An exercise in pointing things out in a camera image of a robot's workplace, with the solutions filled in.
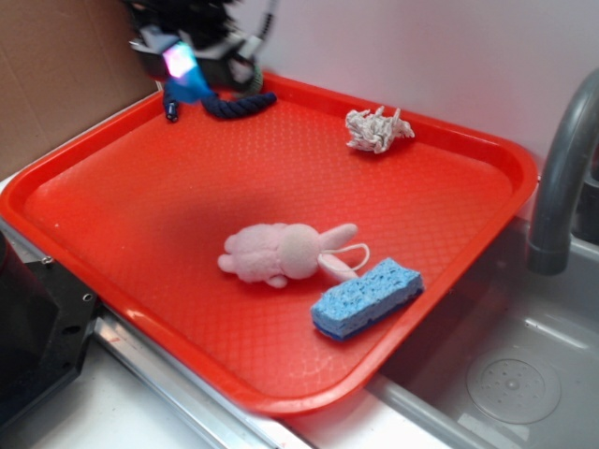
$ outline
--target pink stuffed bunny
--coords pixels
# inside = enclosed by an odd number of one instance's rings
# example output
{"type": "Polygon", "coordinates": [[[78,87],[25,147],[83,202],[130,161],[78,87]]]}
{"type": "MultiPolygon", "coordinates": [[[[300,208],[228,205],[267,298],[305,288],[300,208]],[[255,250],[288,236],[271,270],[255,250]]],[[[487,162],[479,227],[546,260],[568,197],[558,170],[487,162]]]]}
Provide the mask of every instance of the pink stuffed bunny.
{"type": "Polygon", "coordinates": [[[368,246],[363,243],[342,248],[357,232],[355,224],[342,224],[323,234],[306,224],[255,224],[226,239],[227,254],[218,258],[218,266],[242,281],[264,281],[276,288],[285,287],[287,279],[308,278],[318,267],[342,282],[356,278],[355,270],[368,261],[368,246]],[[366,252],[355,268],[333,255],[355,248],[366,252]]]}

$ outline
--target faucet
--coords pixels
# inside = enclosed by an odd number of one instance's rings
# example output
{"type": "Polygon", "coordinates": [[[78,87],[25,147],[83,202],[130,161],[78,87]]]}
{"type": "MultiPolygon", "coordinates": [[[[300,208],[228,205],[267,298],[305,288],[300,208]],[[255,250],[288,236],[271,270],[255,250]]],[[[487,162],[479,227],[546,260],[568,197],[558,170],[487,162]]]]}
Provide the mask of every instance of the faucet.
{"type": "Polygon", "coordinates": [[[571,235],[599,243],[599,68],[582,81],[545,163],[527,237],[530,271],[565,270],[571,235]]]}

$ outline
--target blue sponge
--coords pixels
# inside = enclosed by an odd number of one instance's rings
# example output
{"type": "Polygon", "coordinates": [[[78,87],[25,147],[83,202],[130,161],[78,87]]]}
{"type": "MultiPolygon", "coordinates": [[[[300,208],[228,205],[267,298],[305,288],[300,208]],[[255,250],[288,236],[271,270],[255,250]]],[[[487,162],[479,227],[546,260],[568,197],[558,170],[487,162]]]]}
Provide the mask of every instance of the blue sponge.
{"type": "Polygon", "coordinates": [[[335,340],[347,340],[424,291],[420,273],[388,258],[361,278],[329,289],[312,308],[314,325],[335,340]]]}

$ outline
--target cardboard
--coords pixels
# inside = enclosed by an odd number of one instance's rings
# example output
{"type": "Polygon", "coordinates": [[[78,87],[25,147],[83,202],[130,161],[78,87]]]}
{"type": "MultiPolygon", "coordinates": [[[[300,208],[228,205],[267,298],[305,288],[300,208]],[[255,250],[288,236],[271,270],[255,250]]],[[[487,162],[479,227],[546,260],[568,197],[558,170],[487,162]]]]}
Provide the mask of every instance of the cardboard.
{"type": "Polygon", "coordinates": [[[0,179],[155,91],[118,0],[1,9],[0,179]]]}

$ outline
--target stainless steel sink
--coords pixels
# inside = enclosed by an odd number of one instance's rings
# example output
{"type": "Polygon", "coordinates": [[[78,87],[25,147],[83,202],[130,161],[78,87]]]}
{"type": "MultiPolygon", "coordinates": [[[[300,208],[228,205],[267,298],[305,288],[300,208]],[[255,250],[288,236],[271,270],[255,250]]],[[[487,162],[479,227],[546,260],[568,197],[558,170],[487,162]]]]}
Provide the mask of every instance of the stainless steel sink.
{"type": "Polygon", "coordinates": [[[525,232],[513,222],[380,372],[493,447],[597,447],[599,249],[574,239],[564,273],[536,275],[525,232]]]}

